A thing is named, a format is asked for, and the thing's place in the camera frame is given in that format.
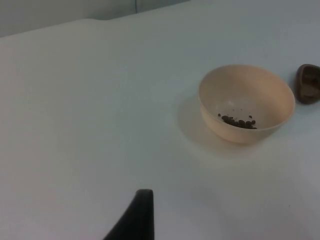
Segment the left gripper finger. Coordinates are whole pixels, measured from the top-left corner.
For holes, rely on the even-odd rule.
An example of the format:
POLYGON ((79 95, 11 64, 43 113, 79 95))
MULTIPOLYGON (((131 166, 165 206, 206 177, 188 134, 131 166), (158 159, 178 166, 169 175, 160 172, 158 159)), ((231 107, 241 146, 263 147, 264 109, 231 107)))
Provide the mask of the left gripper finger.
POLYGON ((154 193, 139 189, 105 240, 154 240, 154 193))

